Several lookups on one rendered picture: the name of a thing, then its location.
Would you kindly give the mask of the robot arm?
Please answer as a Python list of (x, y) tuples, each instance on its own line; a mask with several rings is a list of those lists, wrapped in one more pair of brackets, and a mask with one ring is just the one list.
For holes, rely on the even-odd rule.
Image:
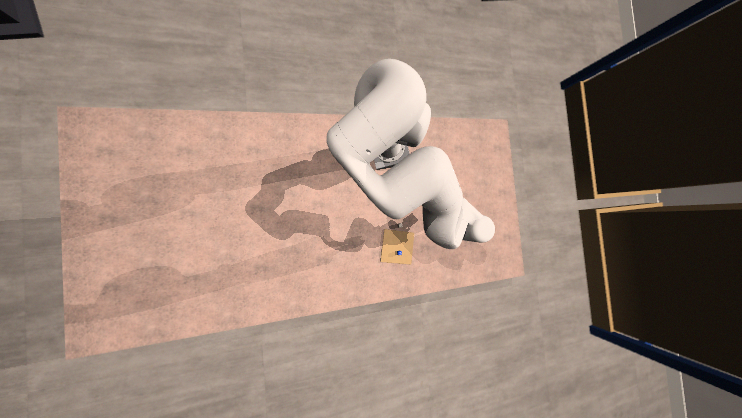
[(430, 119), (418, 73), (404, 62), (384, 59), (360, 78), (354, 108), (328, 130), (327, 145), (386, 216), (401, 219), (422, 205), (424, 232), (435, 244), (456, 249), (462, 240), (487, 242), (494, 236), (494, 223), (463, 198), (450, 159), (440, 148), (419, 148), (382, 175), (370, 166), (377, 157), (394, 162), (405, 146), (417, 147)]

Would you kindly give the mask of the tan flat mat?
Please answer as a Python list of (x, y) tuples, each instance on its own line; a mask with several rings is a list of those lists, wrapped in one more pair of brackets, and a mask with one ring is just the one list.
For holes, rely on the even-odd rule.
[[(414, 233), (384, 229), (381, 262), (411, 264)], [(402, 255), (397, 255), (402, 251)]]

